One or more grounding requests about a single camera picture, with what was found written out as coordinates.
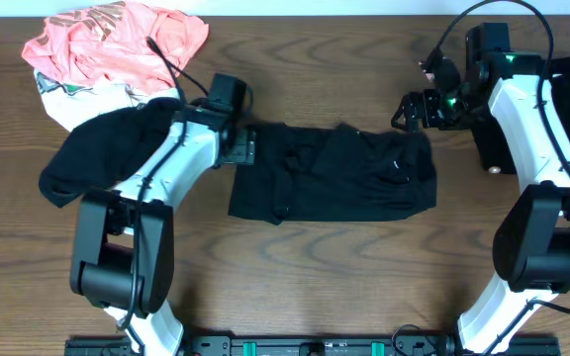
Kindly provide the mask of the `black t-shirt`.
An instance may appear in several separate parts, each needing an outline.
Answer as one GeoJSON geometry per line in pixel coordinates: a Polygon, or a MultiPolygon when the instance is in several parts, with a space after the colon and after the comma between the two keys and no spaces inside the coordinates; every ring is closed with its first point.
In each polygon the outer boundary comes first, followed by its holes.
{"type": "Polygon", "coordinates": [[[255,158],[237,168],[229,214],[279,225],[391,222],[435,207],[437,176],[422,133],[285,124],[256,127],[255,158]]]}

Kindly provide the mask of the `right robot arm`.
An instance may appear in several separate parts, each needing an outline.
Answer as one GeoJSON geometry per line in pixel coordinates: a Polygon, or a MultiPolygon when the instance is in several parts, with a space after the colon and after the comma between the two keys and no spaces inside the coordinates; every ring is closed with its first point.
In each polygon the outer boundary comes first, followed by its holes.
{"type": "Polygon", "coordinates": [[[494,275],[436,355],[555,355],[551,339],[517,338],[541,308],[570,291],[570,141],[551,98],[547,57],[512,50],[508,26],[484,23],[466,35],[458,70],[440,49],[422,63],[432,82],[407,94],[394,128],[459,130],[484,126],[477,144],[507,153],[520,197],[493,242],[494,275]]]}

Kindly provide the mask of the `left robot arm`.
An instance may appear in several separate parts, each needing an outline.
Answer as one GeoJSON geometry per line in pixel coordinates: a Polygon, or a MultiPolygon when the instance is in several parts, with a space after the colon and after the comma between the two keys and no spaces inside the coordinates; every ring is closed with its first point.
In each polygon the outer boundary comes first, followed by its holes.
{"type": "Polygon", "coordinates": [[[205,171],[253,162],[255,134],[238,127],[252,103],[246,83],[216,74],[205,97],[173,113],[166,139],[131,177],[82,197],[70,288],[126,334],[72,337],[65,354],[182,354],[184,327],[167,300],[173,215],[205,171]]]}

